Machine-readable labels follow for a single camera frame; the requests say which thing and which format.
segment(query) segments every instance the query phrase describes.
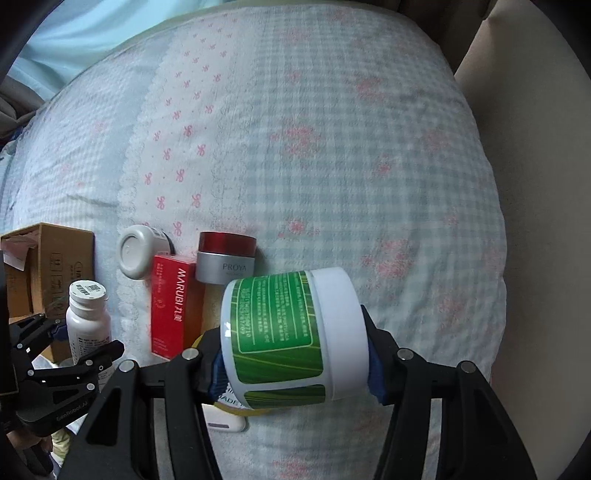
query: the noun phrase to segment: cardboard box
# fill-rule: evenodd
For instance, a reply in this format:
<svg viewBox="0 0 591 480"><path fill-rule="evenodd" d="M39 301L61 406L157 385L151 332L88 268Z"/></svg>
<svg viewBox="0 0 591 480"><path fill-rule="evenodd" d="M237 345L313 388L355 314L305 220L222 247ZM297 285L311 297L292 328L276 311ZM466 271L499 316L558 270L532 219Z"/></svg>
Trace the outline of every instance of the cardboard box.
<svg viewBox="0 0 591 480"><path fill-rule="evenodd" d="M205 285L195 280L196 260L156 255L152 265L152 353L174 358L201 335Z"/></svg>
<svg viewBox="0 0 591 480"><path fill-rule="evenodd" d="M20 255L14 257L9 252L19 241L33 246L21 248ZM2 235L1 242L11 323L35 313L45 313L51 319L64 318L70 284L95 278L93 232L38 223ZM8 265L7 254L14 264L24 261L24 269ZM59 363L71 356L70 346L67 341L55 341L42 355Z"/></svg>

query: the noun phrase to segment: orange box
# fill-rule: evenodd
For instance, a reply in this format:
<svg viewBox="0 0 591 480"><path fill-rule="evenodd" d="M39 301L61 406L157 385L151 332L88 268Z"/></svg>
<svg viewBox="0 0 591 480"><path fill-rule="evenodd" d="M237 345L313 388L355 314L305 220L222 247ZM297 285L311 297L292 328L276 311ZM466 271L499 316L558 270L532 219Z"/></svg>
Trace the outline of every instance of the orange box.
<svg viewBox="0 0 591 480"><path fill-rule="evenodd" d="M205 285L195 280L196 260L156 255L152 266L152 353L171 359L201 335Z"/></svg>

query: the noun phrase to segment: bedsheet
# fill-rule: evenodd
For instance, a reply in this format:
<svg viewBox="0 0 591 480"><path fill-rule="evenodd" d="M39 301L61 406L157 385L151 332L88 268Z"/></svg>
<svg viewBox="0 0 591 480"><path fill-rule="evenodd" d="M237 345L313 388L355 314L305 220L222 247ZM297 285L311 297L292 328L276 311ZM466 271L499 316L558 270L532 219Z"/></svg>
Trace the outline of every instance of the bedsheet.
<svg viewBox="0 0 591 480"><path fill-rule="evenodd" d="M258 239L256 272L342 266L380 328L485 375L505 322L504 223L478 130L438 47L355 4L227 9L144 38L60 92L0 158L2 231L96 234L114 337L150 354L148 290L118 232ZM368 393L212 432L224 478L371 478L390 408ZM434 403L425 478L436 468Z"/></svg>

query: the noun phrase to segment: white cosmetic bottle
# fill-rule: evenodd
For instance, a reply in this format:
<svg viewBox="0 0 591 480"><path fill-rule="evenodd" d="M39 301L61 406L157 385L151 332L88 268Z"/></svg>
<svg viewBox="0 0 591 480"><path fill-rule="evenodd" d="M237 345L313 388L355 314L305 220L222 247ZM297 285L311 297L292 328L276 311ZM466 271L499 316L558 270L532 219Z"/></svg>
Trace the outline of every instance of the white cosmetic bottle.
<svg viewBox="0 0 591 480"><path fill-rule="evenodd" d="M111 317L106 310L107 292L93 280L77 280L70 285L70 307L66 324L74 364L111 341ZM99 389L106 385L113 366L99 373Z"/></svg>
<svg viewBox="0 0 591 480"><path fill-rule="evenodd" d="M162 230L145 225L132 225L121 233L117 242L117 262L123 275L132 280L150 276L155 255L170 255L170 241Z"/></svg>

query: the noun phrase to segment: red lid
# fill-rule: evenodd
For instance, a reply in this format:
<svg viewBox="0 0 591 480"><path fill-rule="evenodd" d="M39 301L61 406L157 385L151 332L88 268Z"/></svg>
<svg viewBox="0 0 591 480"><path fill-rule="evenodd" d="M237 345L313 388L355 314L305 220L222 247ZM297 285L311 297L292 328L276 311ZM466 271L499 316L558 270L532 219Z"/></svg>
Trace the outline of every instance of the red lid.
<svg viewBox="0 0 591 480"><path fill-rule="evenodd" d="M199 235L200 252L254 257L255 250L256 238L251 236L223 232L201 232Z"/></svg>

